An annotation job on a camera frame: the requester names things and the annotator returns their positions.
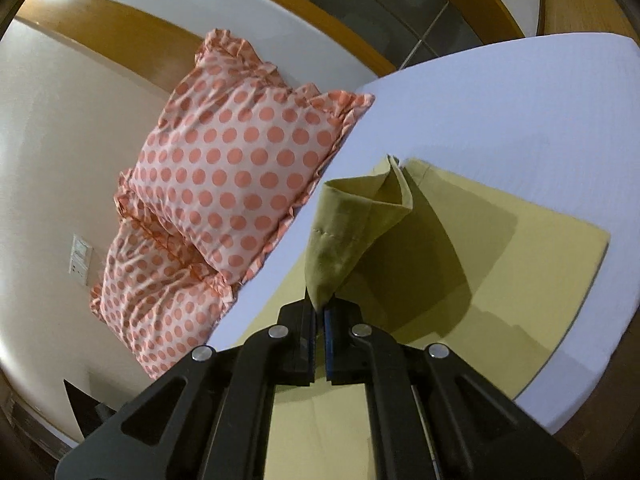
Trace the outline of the khaki pants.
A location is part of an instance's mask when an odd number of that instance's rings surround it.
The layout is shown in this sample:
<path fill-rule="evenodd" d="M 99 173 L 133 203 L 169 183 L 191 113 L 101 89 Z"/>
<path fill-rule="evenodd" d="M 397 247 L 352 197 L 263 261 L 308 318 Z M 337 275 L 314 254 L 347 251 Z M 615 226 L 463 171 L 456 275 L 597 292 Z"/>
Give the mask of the khaki pants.
<path fill-rule="evenodd" d="M 323 185 L 302 255 L 283 278 L 254 281 L 244 302 L 260 307 L 253 327 L 330 284 L 364 317 L 403 344 L 451 349 L 507 396 L 517 396 L 547 363 L 584 303 L 608 248 L 608 233 L 578 219 L 411 159 L 378 191 L 394 200 L 407 185 L 413 206 L 396 226 L 369 236 L 349 270 L 321 263 L 355 224 L 337 206 L 372 190 L 369 177 Z"/>

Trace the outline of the polka dot pillow near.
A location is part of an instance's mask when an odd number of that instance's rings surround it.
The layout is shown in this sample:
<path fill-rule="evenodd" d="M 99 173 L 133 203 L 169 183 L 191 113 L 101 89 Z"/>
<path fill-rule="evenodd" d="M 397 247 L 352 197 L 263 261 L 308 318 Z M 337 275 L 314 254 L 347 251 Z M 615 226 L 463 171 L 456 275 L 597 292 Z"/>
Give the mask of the polka dot pillow near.
<path fill-rule="evenodd" d="M 122 177 L 118 212 L 152 237 L 179 237 L 219 283 L 244 283 L 373 102 L 292 88 L 247 40 L 214 29 Z"/>

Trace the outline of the polka dot pillow far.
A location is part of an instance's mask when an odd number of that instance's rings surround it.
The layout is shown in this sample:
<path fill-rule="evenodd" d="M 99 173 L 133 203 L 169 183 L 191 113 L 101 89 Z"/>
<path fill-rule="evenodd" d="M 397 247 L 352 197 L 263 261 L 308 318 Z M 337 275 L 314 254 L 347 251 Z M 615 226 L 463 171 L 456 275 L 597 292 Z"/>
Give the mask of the polka dot pillow far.
<path fill-rule="evenodd" d="M 156 379 L 206 344 L 235 297 L 181 237 L 127 217 L 108 248 L 90 309 Z"/>

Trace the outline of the white bed sheet mattress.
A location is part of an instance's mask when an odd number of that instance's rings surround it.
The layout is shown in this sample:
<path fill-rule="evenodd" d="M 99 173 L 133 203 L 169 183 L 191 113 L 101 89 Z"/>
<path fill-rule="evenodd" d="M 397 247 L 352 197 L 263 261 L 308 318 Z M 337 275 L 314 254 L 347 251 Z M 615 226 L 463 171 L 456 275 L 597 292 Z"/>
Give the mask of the white bed sheet mattress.
<path fill-rule="evenodd" d="M 639 304 L 639 49 L 614 34 L 491 44 L 364 86 L 374 105 L 326 170 L 416 157 L 610 233 L 572 328 L 518 405 L 560 430 L 602 377 Z"/>

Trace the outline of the white wall socket plate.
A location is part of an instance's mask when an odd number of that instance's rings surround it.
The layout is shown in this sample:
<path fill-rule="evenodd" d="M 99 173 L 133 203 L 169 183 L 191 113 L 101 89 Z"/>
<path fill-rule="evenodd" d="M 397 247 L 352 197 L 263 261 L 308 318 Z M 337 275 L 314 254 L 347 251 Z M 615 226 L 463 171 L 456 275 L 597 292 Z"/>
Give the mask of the white wall socket plate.
<path fill-rule="evenodd" d="M 72 248 L 70 248 L 68 274 L 82 286 L 88 285 L 92 253 L 93 247 L 81 236 L 74 235 Z"/>

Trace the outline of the polka dot pillow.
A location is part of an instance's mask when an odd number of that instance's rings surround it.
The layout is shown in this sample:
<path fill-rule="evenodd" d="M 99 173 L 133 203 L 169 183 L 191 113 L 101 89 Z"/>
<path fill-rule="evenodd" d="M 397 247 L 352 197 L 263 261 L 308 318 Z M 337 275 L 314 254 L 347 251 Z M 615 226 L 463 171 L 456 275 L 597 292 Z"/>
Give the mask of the polka dot pillow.
<path fill-rule="evenodd" d="M 247 40 L 214 29 L 122 177 L 118 212 L 152 237 L 179 237 L 219 283 L 244 283 L 373 102 L 292 88 Z"/>
<path fill-rule="evenodd" d="M 181 237 L 127 217 L 108 248 L 90 309 L 156 379 L 206 344 L 235 297 Z"/>

